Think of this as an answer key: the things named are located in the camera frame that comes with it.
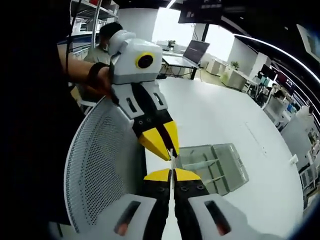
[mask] floor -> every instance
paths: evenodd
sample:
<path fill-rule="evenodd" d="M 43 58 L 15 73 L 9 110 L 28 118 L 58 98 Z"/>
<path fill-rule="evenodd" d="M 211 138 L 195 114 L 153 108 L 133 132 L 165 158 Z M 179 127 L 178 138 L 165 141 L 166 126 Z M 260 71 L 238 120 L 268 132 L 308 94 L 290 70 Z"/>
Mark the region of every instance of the floor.
<path fill-rule="evenodd" d="M 225 85 L 220 81 L 219 76 L 212 75 L 202 68 L 196 71 L 194 80 L 196 81 L 200 80 L 201 82 L 205 82 L 208 84 L 214 84 L 214 85 L 225 87 Z"/>

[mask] person's hand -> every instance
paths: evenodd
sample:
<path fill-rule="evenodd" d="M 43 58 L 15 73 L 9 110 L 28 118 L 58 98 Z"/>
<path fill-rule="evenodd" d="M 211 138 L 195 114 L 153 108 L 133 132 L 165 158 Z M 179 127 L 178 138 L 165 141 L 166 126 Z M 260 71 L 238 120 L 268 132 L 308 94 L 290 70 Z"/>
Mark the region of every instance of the person's hand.
<path fill-rule="evenodd" d="M 97 75 L 97 85 L 91 86 L 96 94 L 102 94 L 111 97 L 111 79 L 109 76 L 109 67 L 103 67 L 100 69 Z"/>

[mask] black wristband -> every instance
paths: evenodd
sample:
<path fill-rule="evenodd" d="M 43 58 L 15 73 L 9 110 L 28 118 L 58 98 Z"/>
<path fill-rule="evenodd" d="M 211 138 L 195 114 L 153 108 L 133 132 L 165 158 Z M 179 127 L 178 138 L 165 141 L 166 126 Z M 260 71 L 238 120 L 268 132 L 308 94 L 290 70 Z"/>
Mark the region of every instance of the black wristband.
<path fill-rule="evenodd" d="M 104 68 L 104 67 L 109 67 L 109 65 L 104 64 L 102 62 L 96 62 L 89 71 L 86 83 L 93 87 L 96 88 L 99 85 L 99 81 L 98 81 L 98 73 L 100 71 L 100 69 Z"/>

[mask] green plant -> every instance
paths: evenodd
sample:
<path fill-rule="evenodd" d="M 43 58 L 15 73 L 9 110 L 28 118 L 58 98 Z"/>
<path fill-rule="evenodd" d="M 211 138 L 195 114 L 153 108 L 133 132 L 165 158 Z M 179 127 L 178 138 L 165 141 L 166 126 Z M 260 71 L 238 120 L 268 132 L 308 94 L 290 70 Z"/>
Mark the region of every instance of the green plant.
<path fill-rule="evenodd" d="M 239 69 L 239 63 L 237 61 L 232 61 L 231 62 L 231 67 L 233 67 L 235 70 Z"/>
<path fill-rule="evenodd" d="M 176 44 L 176 40 L 169 40 L 168 41 L 168 47 L 169 48 L 173 48 L 175 44 Z"/>

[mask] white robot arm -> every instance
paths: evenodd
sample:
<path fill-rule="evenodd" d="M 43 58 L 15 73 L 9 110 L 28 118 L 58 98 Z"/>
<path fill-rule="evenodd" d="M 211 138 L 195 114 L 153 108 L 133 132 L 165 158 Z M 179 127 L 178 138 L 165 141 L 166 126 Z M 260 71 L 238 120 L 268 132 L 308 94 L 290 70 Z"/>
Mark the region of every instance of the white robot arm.
<path fill-rule="evenodd" d="M 179 154 L 178 133 L 156 82 L 162 49 L 120 30 L 110 39 L 112 100 L 131 121 L 139 142 L 162 159 Z"/>

